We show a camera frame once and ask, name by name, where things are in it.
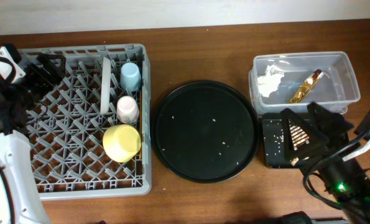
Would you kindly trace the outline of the gold foil snack wrapper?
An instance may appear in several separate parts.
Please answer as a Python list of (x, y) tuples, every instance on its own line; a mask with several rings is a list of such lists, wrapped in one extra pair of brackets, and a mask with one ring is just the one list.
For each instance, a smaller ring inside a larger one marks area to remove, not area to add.
[(321, 77), (323, 76), (322, 70), (315, 70), (305, 81), (299, 86), (298, 90), (289, 100), (289, 103), (301, 102), (316, 86)]

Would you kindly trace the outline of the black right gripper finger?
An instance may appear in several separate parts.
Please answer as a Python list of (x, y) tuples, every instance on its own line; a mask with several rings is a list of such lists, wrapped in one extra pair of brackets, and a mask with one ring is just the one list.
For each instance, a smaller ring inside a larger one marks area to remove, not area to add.
[(286, 108), (280, 112), (280, 117), (286, 161), (307, 160), (322, 155), (326, 151), (329, 139), (300, 115)]
[(314, 127), (329, 139), (329, 143), (349, 141), (348, 131), (354, 126), (347, 122), (341, 114), (331, 112), (315, 102), (310, 103), (307, 110), (312, 116)]

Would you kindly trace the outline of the food scraps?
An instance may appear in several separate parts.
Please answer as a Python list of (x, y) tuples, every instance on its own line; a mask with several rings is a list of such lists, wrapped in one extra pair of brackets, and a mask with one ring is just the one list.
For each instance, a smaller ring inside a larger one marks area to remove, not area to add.
[(289, 123), (286, 127), (286, 159), (295, 167), (302, 160), (302, 149), (310, 143), (310, 137), (304, 129), (296, 124)]

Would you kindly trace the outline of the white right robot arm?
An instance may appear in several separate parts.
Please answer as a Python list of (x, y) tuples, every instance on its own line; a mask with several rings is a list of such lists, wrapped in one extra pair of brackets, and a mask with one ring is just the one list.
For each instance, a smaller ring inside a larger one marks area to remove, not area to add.
[(299, 167), (312, 197), (352, 223), (370, 223), (370, 177), (356, 160), (370, 149), (370, 111), (357, 127), (315, 102), (307, 111), (307, 120), (288, 108), (280, 112), (285, 160)]

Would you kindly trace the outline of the yellow bowl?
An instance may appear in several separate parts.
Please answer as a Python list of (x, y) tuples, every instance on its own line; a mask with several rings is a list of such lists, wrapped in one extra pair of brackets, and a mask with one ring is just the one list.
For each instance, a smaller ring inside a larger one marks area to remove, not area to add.
[(112, 126), (103, 134), (103, 148), (110, 159), (124, 163), (141, 150), (141, 136), (128, 124)]

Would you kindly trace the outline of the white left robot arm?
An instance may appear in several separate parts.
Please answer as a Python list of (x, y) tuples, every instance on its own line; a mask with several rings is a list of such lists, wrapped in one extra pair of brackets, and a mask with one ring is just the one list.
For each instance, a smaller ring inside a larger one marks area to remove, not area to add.
[(24, 72), (0, 57), (0, 223), (50, 223), (30, 164), (27, 110), (65, 78), (63, 55), (40, 54)]

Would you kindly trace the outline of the white paper napkin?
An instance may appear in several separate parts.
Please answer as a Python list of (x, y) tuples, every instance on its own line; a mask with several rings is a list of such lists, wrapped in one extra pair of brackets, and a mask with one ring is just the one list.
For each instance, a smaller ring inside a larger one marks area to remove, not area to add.
[(263, 97), (278, 90), (281, 79), (284, 77), (284, 71), (275, 65), (268, 65), (265, 74), (257, 78), (259, 93)]

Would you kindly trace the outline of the light grey plate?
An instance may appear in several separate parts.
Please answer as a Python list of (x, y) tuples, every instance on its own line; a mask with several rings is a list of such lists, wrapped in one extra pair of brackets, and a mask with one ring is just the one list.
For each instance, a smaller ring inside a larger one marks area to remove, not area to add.
[(100, 113), (102, 115), (109, 111), (109, 91), (111, 81), (111, 62), (107, 57), (103, 58)]

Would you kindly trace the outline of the blue plastic cup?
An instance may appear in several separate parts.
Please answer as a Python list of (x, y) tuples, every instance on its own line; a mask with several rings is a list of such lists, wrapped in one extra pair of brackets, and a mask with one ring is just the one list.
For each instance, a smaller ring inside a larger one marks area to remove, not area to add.
[(141, 87), (141, 73), (139, 67), (127, 62), (121, 67), (120, 83), (124, 90), (137, 91)]

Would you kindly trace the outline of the pink plastic cup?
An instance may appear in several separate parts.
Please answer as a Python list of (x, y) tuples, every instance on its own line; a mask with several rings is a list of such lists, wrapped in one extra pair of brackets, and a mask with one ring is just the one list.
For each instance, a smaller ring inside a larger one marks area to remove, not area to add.
[(131, 96), (122, 96), (117, 102), (117, 117), (124, 124), (134, 124), (139, 119), (140, 111), (136, 100)]

